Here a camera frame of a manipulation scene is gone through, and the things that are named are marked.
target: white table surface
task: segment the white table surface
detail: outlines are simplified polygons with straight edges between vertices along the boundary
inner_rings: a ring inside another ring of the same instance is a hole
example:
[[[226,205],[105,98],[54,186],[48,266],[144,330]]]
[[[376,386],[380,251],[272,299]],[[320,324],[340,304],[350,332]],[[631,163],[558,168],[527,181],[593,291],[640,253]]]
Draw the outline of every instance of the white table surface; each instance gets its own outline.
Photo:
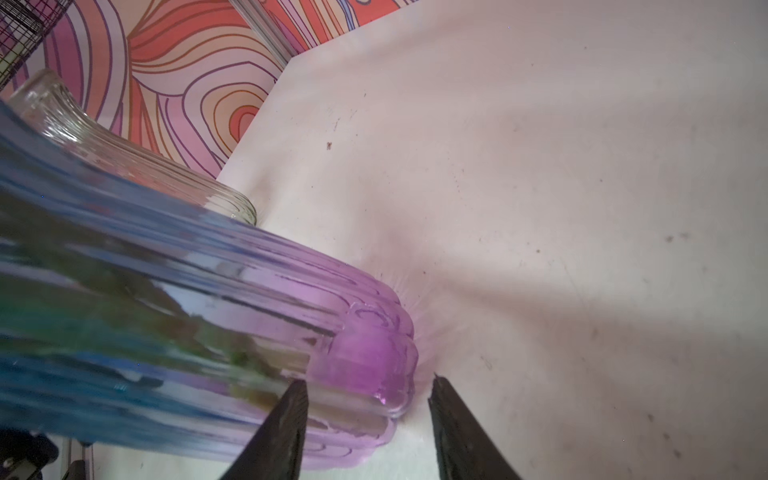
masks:
[[[421,0],[294,58],[219,180],[414,319],[392,443],[302,478],[437,478],[434,372],[526,480],[768,478],[765,2]]]

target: ribbed glass vase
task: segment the ribbed glass vase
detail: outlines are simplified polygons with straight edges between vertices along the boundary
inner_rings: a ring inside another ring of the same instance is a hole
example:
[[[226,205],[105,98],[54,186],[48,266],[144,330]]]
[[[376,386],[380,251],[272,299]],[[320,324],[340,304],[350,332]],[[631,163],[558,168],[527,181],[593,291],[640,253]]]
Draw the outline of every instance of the ribbed glass vase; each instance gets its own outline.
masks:
[[[240,192],[113,134],[82,111],[61,79],[45,68],[8,100],[38,133],[111,174],[251,225],[256,210]]]
[[[293,379],[305,468],[356,465],[413,397],[370,275],[83,163],[0,104],[0,425],[231,460]]]

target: clear glass vase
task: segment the clear glass vase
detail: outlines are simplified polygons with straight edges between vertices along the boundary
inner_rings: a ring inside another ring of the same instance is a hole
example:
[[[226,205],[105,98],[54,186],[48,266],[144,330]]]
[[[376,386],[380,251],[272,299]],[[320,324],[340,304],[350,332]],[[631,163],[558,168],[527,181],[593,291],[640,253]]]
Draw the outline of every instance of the clear glass vase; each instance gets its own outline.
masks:
[[[247,197],[102,127],[82,111],[58,75],[48,68],[32,75],[14,92],[8,105],[39,134],[89,164],[191,204],[256,224],[256,210]]]

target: swirly patterned wall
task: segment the swirly patterned wall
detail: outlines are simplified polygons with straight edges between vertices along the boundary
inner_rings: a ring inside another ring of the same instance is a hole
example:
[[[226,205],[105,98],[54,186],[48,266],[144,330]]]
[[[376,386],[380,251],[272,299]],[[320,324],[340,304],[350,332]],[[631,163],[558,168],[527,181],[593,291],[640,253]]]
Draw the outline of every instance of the swirly patterned wall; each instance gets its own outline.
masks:
[[[306,51],[416,0],[257,0],[297,51]]]
[[[305,51],[415,0],[257,0]],[[281,70],[228,0],[77,0],[0,92],[37,70],[101,125],[216,177]]]

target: dirt spot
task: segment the dirt spot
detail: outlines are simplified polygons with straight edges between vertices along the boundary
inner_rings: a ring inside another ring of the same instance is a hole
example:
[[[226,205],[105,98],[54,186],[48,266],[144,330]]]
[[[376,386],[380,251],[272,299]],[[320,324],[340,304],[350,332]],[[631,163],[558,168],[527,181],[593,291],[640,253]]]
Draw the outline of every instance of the dirt spot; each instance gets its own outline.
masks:
[[[486,359],[484,356],[480,356],[480,360],[485,364],[485,368],[488,369],[488,371],[493,370],[493,363],[490,363],[488,359]]]

